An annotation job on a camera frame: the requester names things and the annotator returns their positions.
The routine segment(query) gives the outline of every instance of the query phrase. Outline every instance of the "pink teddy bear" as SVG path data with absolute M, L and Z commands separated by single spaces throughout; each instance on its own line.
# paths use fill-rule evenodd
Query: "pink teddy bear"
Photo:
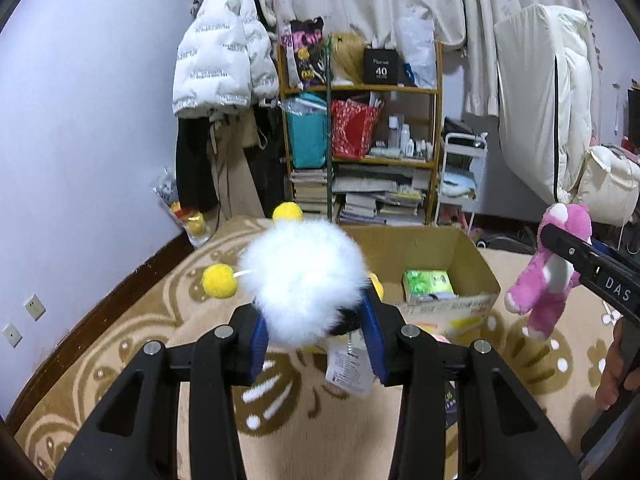
M 504 295 L 504 304 L 509 312 L 521 316 L 531 313 L 529 335 L 538 339 L 551 336 L 564 312 L 569 292 L 579 285 L 580 278 L 572 264 L 540 242 L 540 232 L 547 224 L 554 224 L 591 243 L 591 218 L 586 205 L 554 204 L 546 210 L 538 229 L 538 252 Z

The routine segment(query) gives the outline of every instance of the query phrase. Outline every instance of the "wall socket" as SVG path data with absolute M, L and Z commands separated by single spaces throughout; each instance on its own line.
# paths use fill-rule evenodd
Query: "wall socket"
M 34 294 L 27 303 L 24 304 L 25 309 L 33 317 L 34 320 L 39 320 L 42 317 L 47 309 L 44 308 L 44 305 L 40 301 L 40 299 Z
M 18 332 L 18 329 L 14 326 L 13 323 L 9 323 L 7 326 L 5 326 L 4 330 L 2 330 L 2 333 L 4 334 L 4 337 L 9 342 L 9 344 L 14 348 L 18 346 L 18 343 L 20 341 L 22 341 L 22 334 Z

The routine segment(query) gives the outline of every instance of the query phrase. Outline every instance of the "white fluffy plush toy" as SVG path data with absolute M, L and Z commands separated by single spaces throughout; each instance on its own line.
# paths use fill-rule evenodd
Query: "white fluffy plush toy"
M 340 309 L 360 304 L 368 278 L 380 296 L 382 286 L 367 272 L 357 243 L 338 226 L 300 221 L 293 204 L 283 206 L 289 214 L 278 218 L 276 210 L 274 226 L 249 244 L 237 272 L 217 264 L 204 273 L 203 284 L 219 298 L 220 285 L 228 283 L 223 297 L 230 297 L 237 285 L 229 278 L 237 276 L 267 322 L 270 343 L 301 348 L 327 337 L 340 324 Z

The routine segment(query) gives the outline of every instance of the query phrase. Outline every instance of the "cardboard box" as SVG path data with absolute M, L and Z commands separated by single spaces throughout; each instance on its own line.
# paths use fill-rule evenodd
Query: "cardboard box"
M 385 288 L 384 302 L 399 307 L 408 323 L 455 338 L 479 326 L 494 306 L 500 285 L 478 248 L 455 227 L 343 226 L 361 247 Z M 453 300 L 409 303 L 407 269 L 446 270 L 459 295 Z

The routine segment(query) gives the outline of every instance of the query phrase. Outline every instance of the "red gift bag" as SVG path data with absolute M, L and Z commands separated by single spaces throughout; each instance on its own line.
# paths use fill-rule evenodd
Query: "red gift bag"
M 355 101 L 332 101 L 331 146 L 334 156 L 358 160 L 371 148 L 371 136 L 382 106 L 374 108 Z

